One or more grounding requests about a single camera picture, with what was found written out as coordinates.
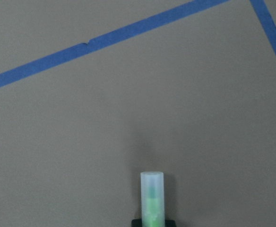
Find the green highlighter pen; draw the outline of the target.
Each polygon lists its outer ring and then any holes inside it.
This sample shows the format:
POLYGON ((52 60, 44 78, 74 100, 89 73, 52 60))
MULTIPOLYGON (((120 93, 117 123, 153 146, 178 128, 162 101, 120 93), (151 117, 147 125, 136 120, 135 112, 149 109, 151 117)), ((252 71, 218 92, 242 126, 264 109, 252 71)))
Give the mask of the green highlighter pen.
POLYGON ((164 227, 164 174, 162 172, 140 173, 141 218, 144 227, 164 227))

